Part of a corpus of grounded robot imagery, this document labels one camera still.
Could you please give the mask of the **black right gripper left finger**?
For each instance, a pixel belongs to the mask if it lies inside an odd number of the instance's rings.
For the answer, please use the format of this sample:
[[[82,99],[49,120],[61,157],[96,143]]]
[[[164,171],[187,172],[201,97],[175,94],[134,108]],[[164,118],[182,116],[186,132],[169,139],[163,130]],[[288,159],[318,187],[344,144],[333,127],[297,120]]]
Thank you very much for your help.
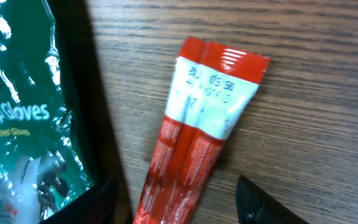
[[[111,176],[40,224],[108,224],[114,221],[117,180]]]

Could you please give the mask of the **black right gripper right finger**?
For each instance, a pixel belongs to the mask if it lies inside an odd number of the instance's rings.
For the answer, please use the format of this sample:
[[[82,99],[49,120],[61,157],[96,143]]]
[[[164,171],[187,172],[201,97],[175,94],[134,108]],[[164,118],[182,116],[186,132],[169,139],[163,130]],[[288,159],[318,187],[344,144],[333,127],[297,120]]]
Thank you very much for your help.
[[[235,201],[240,224],[309,224],[243,175]]]

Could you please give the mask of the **green 3M gloves packet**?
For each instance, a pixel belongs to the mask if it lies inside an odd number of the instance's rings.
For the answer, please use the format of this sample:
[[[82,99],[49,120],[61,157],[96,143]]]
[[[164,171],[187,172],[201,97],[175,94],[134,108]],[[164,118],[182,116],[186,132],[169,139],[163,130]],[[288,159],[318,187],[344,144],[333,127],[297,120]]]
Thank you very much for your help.
[[[60,223],[92,188],[47,1],[0,1],[0,223]]]

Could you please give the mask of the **red coffee stick sachet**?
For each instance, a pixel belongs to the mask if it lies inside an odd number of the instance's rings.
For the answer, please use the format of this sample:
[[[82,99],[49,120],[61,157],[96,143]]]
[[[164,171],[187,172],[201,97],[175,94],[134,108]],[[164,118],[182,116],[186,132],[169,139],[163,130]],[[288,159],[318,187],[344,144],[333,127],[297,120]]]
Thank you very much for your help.
[[[188,223],[270,59],[189,37],[170,91],[134,223]]]

